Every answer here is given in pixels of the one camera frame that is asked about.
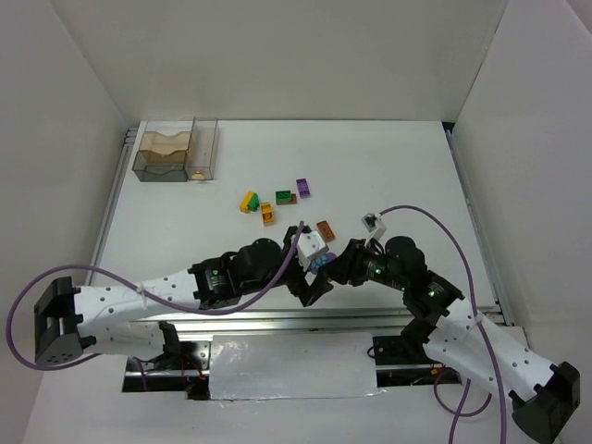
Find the purple round lego piece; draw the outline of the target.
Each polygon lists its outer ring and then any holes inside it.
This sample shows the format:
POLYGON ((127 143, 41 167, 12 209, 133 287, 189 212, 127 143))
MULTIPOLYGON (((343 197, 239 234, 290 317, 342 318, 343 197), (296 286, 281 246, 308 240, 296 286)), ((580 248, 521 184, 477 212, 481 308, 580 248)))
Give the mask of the purple round lego piece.
POLYGON ((314 275, 317 275, 319 269, 322 266, 332 262, 336 257, 337 256, 333 252, 323 253, 311 261, 311 263, 309 264, 308 271, 314 275))

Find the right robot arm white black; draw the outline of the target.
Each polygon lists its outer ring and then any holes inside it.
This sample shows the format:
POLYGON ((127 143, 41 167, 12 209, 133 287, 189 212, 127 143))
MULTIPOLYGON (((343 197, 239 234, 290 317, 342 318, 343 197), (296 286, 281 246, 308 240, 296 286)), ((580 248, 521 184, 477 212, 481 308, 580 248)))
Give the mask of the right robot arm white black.
POLYGON ((412 239, 394 237, 382 253, 351 240, 321 272, 341 285, 372 281, 401 291, 413 315, 401 334, 408 346, 509 402, 513 422, 534 441, 554 442, 579 407, 577 369, 536 354, 474 311, 469 298, 427 268, 412 239))

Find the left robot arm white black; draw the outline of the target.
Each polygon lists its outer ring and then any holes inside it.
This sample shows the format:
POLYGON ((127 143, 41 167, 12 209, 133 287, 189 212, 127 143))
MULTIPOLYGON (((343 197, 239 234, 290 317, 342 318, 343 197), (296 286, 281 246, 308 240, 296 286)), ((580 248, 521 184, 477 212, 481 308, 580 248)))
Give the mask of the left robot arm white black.
POLYGON ((155 315, 191 313, 229 315, 257 302, 277 287, 285 287, 302 306, 313 304, 331 290, 316 277, 306 277, 328 253, 318 231, 307 226, 288 229, 284 242, 255 240, 236 252, 203 260, 172 275, 133 283, 105 271, 110 286, 77 286, 71 277, 58 277, 35 304, 35 364, 70 367, 84 355, 127 354, 152 359, 176 354, 175 328, 133 328, 155 315))

